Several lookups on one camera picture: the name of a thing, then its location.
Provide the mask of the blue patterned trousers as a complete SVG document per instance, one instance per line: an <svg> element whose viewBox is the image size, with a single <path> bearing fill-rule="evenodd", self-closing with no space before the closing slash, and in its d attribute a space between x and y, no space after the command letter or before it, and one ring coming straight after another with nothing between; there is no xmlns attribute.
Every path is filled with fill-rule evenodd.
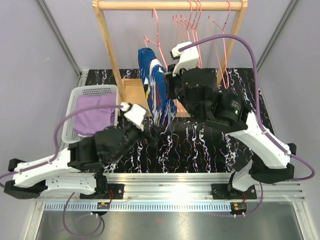
<svg viewBox="0 0 320 240"><path fill-rule="evenodd" d="M166 70L148 47L138 50L138 65L153 123L165 133L177 114L176 103L167 97Z"/></svg>

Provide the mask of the purple trousers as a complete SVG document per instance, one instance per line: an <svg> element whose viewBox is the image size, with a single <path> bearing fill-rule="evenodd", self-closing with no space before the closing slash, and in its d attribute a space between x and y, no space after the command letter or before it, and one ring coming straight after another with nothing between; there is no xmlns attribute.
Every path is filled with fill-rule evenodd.
<svg viewBox="0 0 320 240"><path fill-rule="evenodd" d="M92 106L115 105L116 96L116 93L95 96L79 96L77 98L75 110L78 111ZM96 132L114 125L115 110L116 108L99 108L79 113L75 116L73 128L79 136L90 137Z"/></svg>

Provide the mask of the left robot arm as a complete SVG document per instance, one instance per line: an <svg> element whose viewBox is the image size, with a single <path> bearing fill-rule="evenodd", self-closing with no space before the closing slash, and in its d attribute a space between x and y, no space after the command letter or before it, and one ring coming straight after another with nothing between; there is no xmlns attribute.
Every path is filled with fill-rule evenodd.
<svg viewBox="0 0 320 240"><path fill-rule="evenodd" d="M81 199L111 197L103 174L105 165L117 163L136 142L156 146L160 131L132 123L124 128L111 126L70 144L57 155L33 162L13 158L8 165L13 178L3 191L20 200L68 193L78 193Z"/></svg>

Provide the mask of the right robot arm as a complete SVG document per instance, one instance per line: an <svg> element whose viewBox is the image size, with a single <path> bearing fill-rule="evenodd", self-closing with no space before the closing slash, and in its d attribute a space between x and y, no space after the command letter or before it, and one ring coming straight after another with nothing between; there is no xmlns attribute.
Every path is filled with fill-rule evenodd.
<svg viewBox="0 0 320 240"><path fill-rule="evenodd" d="M285 144L261 130L255 113L243 100L234 94L218 92L213 73L198 67L174 72L176 67L169 65L164 75L168 98L178 100L196 121L238 139L253 151L252 160L233 172L228 183L212 186L214 199L243 199L246 191L257 183L293 179L295 167L290 160L297 149L295 144Z"/></svg>

